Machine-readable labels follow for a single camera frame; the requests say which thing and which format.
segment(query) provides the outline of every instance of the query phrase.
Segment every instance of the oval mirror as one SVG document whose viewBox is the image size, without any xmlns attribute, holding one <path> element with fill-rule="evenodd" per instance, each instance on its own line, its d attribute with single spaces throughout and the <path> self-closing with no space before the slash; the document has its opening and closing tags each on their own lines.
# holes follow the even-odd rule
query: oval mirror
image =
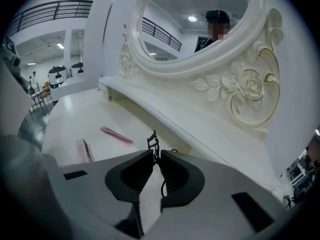
<svg viewBox="0 0 320 240">
<path fill-rule="evenodd" d="M 149 0 L 139 41 L 156 61 L 185 59 L 226 39 L 247 6 L 247 0 Z"/>
</svg>

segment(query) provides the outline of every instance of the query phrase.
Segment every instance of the ceiling light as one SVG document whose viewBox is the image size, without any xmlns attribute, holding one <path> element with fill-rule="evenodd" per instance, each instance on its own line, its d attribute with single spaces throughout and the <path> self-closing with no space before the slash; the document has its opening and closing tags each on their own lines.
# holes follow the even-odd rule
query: ceiling light
<svg viewBox="0 0 320 240">
<path fill-rule="evenodd" d="M 196 21 L 197 21 L 197 18 L 196 18 L 196 17 L 193 17 L 193 16 L 190 16 L 188 19 L 189 19 L 189 21 L 191 21 L 191 22 L 196 22 Z"/>
<path fill-rule="evenodd" d="M 64 46 L 61 43 L 56 44 L 60 49 L 64 49 Z"/>
</svg>

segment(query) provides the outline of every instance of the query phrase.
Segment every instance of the hat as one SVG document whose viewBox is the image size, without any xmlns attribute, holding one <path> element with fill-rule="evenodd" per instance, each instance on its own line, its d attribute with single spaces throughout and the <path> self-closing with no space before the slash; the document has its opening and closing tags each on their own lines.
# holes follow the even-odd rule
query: hat
<svg viewBox="0 0 320 240">
<path fill-rule="evenodd" d="M 230 25 L 228 14 L 223 10 L 208 10 L 205 14 L 206 21 L 209 23 L 217 22 Z"/>
</svg>

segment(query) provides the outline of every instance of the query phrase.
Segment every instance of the black metal railing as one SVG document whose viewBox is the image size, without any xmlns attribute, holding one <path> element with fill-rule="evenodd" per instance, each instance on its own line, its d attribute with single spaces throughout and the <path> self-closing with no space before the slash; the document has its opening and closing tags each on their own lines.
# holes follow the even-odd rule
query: black metal railing
<svg viewBox="0 0 320 240">
<path fill-rule="evenodd" d="M 171 46 L 173 49 L 180 52 L 181 42 L 179 42 L 169 32 L 165 31 L 162 27 L 145 17 L 143 17 L 142 21 L 142 31 L 161 40 L 162 42 Z"/>
<path fill-rule="evenodd" d="M 63 0 L 39 4 L 15 15 L 6 31 L 7 36 L 33 25 L 65 18 L 88 18 L 93 1 Z"/>
</svg>

